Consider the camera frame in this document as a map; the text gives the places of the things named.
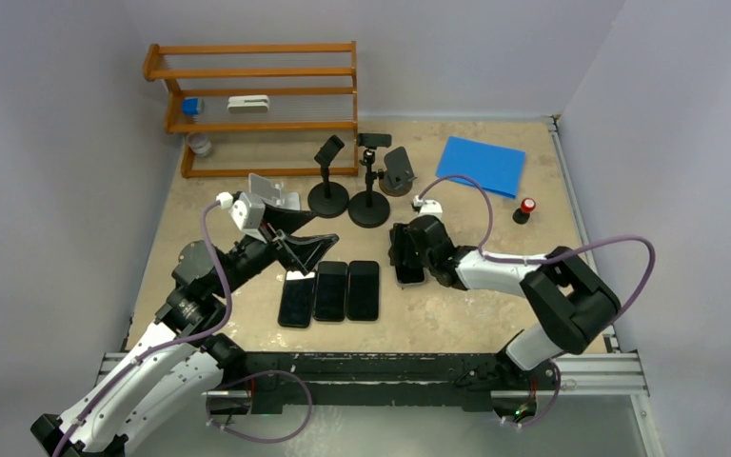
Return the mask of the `black tall round-base stand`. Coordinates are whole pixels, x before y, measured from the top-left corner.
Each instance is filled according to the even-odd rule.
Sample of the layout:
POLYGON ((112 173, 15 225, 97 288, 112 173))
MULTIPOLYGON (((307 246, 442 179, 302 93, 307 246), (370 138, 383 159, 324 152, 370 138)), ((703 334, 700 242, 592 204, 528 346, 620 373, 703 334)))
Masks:
POLYGON ((350 198, 348 216, 358 227, 375 229, 387 221, 390 204, 384 195, 374 190, 374 184, 381 174, 373 166, 376 162, 376 150, 389 147, 392 137, 385 133, 359 133, 357 143, 364 149, 360 164, 365 166, 365 190, 350 198))

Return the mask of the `black phone from silver stand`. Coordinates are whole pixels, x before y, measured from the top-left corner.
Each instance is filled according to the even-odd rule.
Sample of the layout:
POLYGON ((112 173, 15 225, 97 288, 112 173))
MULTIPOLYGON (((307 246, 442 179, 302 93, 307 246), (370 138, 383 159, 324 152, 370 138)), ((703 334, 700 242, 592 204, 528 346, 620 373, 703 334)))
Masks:
POLYGON ((283 328, 308 328, 312 316, 312 303, 316 274, 311 271, 288 271, 282 289, 277 323, 283 328))

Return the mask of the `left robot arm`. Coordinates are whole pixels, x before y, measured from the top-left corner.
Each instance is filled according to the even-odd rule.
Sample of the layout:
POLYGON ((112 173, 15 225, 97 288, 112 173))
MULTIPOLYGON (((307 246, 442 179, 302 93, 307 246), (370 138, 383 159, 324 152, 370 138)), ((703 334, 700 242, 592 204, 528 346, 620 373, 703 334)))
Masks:
POLYGON ((75 405, 43 414, 30 431, 49 456, 129 456, 149 435, 212 387, 246 376, 246 352, 222 328, 232 294, 274 263, 309 273, 338 242, 335 234, 296 237, 311 211, 268 207, 253 235, 222 251, 205 234, 186 245, 175 286, 145 333, 75 405))

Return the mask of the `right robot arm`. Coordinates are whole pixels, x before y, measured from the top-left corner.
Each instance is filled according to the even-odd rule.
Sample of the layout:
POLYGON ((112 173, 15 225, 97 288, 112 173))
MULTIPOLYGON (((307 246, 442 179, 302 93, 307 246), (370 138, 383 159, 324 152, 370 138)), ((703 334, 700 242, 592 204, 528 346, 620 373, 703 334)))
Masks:
POLYGON ((444 223, 423 215, 389 231, 394 267, 430 274, 441 286, 491 290, 523 297, 537 318, 499 352, 496 373, 508 387, 529 380, 534 368, 563 353, 581 354, 622 309, 618 296, 567 247, 547 254, 491 258, 475 246, 457 246, 444 223))

